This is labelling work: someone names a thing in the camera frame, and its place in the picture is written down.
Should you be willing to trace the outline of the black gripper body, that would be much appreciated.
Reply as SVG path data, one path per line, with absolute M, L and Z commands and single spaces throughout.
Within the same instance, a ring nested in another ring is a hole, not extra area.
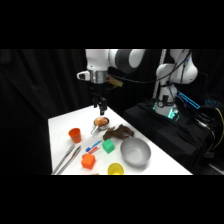
M 106 98 L 106 84 L 90 84 L 91 97 L 93 99 L 97 99 L 98 101 L 102 101 Z

